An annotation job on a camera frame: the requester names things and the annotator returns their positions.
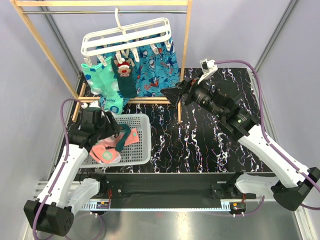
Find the green reindeer sock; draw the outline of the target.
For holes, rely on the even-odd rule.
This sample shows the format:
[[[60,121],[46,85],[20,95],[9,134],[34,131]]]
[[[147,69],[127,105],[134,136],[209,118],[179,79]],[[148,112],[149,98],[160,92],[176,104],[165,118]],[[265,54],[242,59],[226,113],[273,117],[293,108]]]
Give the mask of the green reindeer sock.
[[[136,84],[132,76],[131,61],[127,58],[120,63],[114,58],[111,61],[111,65],[122,97],[126,99],[137,97]]]

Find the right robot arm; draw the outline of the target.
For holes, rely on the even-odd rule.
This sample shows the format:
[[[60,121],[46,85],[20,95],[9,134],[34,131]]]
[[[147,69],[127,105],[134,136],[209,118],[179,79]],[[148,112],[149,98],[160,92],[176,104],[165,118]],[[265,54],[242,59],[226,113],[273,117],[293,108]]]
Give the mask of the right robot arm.
[[[184,80],[161,93],[175,107],[182,96],[184,105],[196,103],[218,120],[218,126],[229,137],[254,153],[275,174],[274,177],[235,173],[220,186],[215,185],[212,196],[217,199],[239,198],[244,194],[272,197],[289,211],[296,211],[320,179],[317,167],[307,167],[292,156],[268,135],[258,119],[240,107],[241,92],[232,81],[221,81],[215,87],[196,77]]]

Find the blue shark print shorts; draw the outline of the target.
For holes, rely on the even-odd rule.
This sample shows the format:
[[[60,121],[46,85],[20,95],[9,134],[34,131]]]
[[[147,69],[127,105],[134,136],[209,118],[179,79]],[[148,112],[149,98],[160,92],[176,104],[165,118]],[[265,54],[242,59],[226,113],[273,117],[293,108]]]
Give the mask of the blue shark print shorts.
[[[129,59],[132,67],[132,77],[136,85],[137,97],[162,97],[161,89],[174,86],[180,81],[180,68],[173,40],[170,50],[163,42],[155,45],[145,45],[137,48],[139,61],[136,62],[130,50],[124,50],[120,56]],[[102,55],[116,58],[115,52]]]

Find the pink sock front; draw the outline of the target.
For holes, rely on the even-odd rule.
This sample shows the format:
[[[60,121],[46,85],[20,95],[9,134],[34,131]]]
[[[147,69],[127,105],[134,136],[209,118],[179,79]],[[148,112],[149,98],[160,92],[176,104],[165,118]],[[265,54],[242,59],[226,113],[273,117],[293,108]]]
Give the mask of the pink sock front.
[[[98,143],[102,144],[105,147],[115,148],[116,144],[118,143],[119,139],[123,136],[124,133],[125,133],[125,131],[121,131],[119,133],[118,137],[110,136],[108,138],[105,138],[105,139],[99,141]],[[131,134],[129,135],[129,137],[125,141],[125,145],[124,146],[135,144],[135,143],[138,143],[139,141],[140,141],[140,138],[139,138],[137,129],[136,128],[132,128],[131,129]]]

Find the metal rack rod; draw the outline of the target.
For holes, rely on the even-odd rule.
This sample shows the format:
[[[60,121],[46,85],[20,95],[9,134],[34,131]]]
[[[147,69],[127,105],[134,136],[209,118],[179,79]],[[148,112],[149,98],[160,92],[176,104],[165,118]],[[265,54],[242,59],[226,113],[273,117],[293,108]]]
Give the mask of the metal rack rod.
[[[119,10],[119,14],[187,14],[186,10]],[[24,15],[114,14],[114,11],[23,11]]]

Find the plain dark green sock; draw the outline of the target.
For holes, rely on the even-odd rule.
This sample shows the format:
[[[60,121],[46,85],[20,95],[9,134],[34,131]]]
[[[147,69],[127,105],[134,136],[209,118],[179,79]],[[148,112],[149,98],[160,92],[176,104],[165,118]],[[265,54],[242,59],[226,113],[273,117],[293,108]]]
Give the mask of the plain dark green sock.
[[[115,150],[117,152],[121,152],[125,146],[126,140],[128,139],[128,137],[131,134],[131,129],[127,124],[120,124],[119,125],[122,129],[124,129],[124,134],[122,135],[122,137],[118,140],[116,146],[115,146]]]

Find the wooden clothes rack frame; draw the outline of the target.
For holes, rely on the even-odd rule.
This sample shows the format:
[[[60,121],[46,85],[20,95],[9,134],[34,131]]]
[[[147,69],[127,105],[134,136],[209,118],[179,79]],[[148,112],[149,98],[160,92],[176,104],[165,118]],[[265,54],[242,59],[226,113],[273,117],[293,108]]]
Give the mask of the wooden clothes rack frame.
[[[37,31],[37,28],[34,26],[33,22],[28,17],[29,13],[24,10],[24,7],[123,7],[123,6],[186,6],[186,22],[185,22],[185,31],[184,31],[184,43],[183,43],[183,56],[182,64],[180,71],[180,79],[184,78],[184,70],[186,65],[187,58],[187,48],[189,40],[189,30],[191,22],[191,11],[192,4],[191,0],[12,0],[12,6],[15,8],[22,21],[27,26],[30,33],[33,35],[36,42],[39,44],[40,48],[60,76],[61,80],[67,86],[71,95],[75,99],[79,100],[80,103],[76,104],[72,121],[75,122],[78,118],[78,113],[82,103],[92,103],[98,101],[99,97],[85,97],[85,87],[86,84],[83,83],[80,93],[77,93],[74,87],[72,87],[68,77],[62,70],[61,66],[58,64],[56,58],[50,51],[49,47]]]

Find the pink sock end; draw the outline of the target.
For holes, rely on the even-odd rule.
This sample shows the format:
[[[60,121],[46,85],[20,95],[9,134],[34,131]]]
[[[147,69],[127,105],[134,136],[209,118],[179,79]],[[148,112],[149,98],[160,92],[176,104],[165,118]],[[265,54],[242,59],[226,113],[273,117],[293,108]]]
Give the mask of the pink sock end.
[[[116,145],[105,141],[101,141],[94,145],[89,154],[100,164],[115,164],[119,163],[121,160],[120,152],[116,151]]]

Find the mint sock with blue logo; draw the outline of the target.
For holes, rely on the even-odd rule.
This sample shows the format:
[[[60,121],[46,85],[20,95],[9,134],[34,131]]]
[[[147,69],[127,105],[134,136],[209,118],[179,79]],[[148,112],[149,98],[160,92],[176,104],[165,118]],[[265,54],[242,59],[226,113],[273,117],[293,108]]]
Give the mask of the mint sock with blue logo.
[[[118,80],[114,74],[111,56],[105,59],[107,65],[102,63],[98,65],[98,76],[103,83],[101,105],[105,111],[111,111],[114,114],[123,112],[123,98],[119,95],[120,90]]]

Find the mint sock outer left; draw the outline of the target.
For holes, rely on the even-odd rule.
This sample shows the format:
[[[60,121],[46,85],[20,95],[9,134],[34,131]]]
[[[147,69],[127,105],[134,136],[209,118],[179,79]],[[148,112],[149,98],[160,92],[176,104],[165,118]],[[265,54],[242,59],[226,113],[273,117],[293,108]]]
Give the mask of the mint sock outer left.
[[[89,66],[88,64],[82,63],[81,68],[84,77],[90,86],[91,93],[94,95],[100,95],[103,92],[104,84],[99,76],[102,64]]]

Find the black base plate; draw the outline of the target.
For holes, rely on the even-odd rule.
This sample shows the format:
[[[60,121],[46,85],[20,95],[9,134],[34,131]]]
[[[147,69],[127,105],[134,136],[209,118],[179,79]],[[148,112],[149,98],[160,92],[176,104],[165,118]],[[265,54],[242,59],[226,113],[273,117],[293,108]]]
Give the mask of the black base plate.
[[[111,209],[192,209],[221,207],[213,186],[235,173],[104,173]]]

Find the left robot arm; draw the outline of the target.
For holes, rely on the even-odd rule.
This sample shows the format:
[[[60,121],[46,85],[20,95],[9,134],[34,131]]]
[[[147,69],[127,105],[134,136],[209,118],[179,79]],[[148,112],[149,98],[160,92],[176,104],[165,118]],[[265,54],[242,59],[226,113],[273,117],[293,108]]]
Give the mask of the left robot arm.
[[[56,169],[35,200],[27,200],[23,211],[34,234],[38,231],[65,237],[75,215],[93,196],[108,193],[104,176],[92,173],[73,191],[70,190],[80,166],[93,146],[107,137],[116,136],[121,127],[111,111],[88,107],[82,113],[79,128],[66,135],[66,144]]]

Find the white plastic basket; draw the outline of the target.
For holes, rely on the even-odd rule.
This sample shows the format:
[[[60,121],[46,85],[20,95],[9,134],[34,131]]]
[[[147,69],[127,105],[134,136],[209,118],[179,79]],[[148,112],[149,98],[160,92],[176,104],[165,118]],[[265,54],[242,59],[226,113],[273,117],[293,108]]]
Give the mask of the white plastic basket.
[[[116,151],[116,144],[125,134],[100,140],[80,166],[84,168],[123,167],[145,164],[151,159],[152,137],[149,117],[143,113],[116,115],[116,122],[125,124],[131,130],[122,151]]]

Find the white plastic clip hanger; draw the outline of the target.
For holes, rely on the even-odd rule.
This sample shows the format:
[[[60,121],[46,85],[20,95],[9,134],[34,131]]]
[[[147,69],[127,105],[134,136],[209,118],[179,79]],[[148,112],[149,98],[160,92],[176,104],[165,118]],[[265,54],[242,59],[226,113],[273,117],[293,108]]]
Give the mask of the white plastic clip hanger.
[[[168,18],[159,17],[121,25],[118,8],[114,10],[114,17],[117,27],[90,32],[83,37],[80,52],[88,66],[92,66],[91,57],[97,57],[104,66],[107,66],[103,54],[113,52],[116,53],[117,60],[123,63],[121,52],[125,50],[131,51],[134,60],[139,62],[137,48],[157,43],[164,43],[167,50],[170,50],[172,30]]]

